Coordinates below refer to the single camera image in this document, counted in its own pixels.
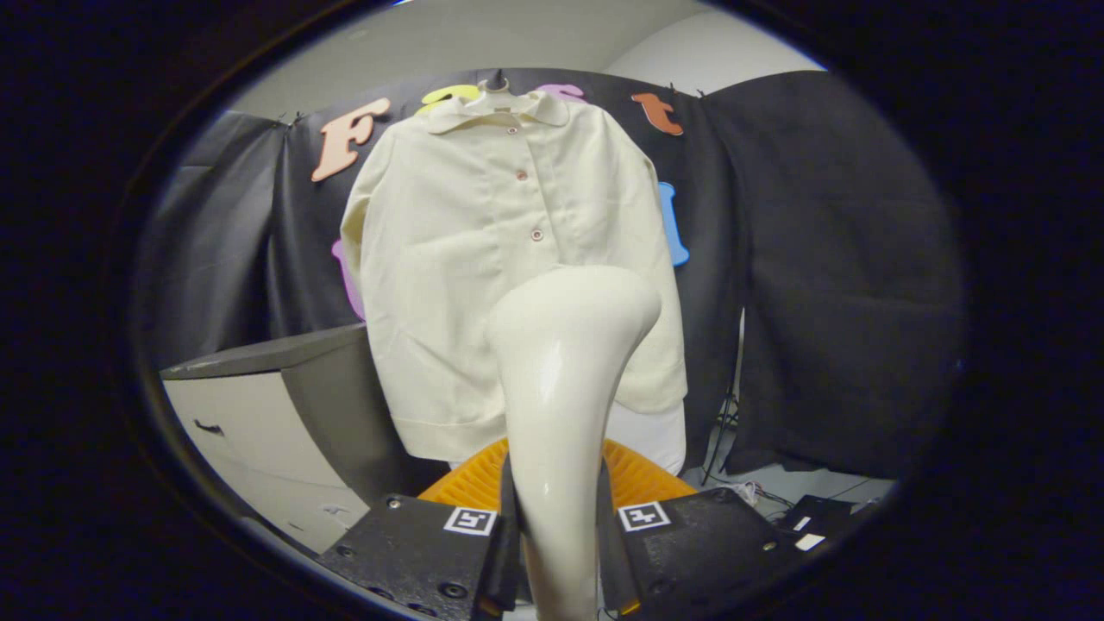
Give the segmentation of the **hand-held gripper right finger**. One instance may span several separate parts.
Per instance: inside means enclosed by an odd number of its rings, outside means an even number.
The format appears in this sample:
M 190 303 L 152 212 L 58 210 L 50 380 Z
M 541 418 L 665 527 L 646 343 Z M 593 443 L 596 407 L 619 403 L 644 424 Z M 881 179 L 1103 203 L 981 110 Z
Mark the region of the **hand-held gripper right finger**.
M 599 469 L 599 593 L 616 618 L 709 618 L 796 566 L 795 539 L 730 488 L 699 491 L 607 440 Z

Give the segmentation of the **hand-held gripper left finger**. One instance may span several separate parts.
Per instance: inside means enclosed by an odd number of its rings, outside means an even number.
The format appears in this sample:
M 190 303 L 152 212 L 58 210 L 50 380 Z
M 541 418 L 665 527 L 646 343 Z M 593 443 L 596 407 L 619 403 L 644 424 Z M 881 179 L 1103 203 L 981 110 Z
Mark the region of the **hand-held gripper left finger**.
M 392 492 L 319 562 L 368 593 L 439 620 L 501 620 L 522 586 L 508 442 L 466 460 L 417 498 Z

